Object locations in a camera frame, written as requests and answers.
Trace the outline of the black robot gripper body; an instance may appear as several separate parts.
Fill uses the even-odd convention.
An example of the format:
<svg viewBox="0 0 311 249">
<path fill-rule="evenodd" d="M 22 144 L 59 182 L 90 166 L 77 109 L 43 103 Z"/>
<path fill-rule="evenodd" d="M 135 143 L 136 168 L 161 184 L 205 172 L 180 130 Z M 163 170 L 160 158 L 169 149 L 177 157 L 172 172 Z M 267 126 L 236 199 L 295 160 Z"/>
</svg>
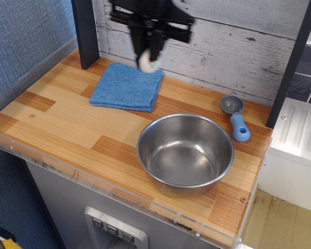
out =
<svg viewBox="0 0 311 249">
<path fill-rule="evenodd" d="M 164 26 L 165 36 L 180 42 L 190 41 L 194 18 L 179 9 L 172 1 L 110 1 L 115 22 L 128 25 L 141 21 L 147 29 Z"/>
</svg>

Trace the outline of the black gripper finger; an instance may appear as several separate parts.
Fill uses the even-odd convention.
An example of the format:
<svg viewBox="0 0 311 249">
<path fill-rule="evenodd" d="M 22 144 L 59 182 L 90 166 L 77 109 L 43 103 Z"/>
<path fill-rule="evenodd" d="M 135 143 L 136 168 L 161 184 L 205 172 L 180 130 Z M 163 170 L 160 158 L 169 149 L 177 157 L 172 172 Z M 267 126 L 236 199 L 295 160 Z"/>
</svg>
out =
<svg viewBox="0 0 311 249">
<path fill-rule="evenodd" d="M 168 38 L 168 32 L 166 30 L 151 31 L 149 49 L 150 49 L 150 61 L 155 62 L 159 57 L 164 47 L 165 41 Z"/>
<path fill-rule="evenodd" d="M 148 31 L 146 28 L 136 25 L 130 25 L 129 29 L 133 48 L 136 54 L 136 62 L 139 62 L 142 54 L 147 49 Z"/>
</svg>

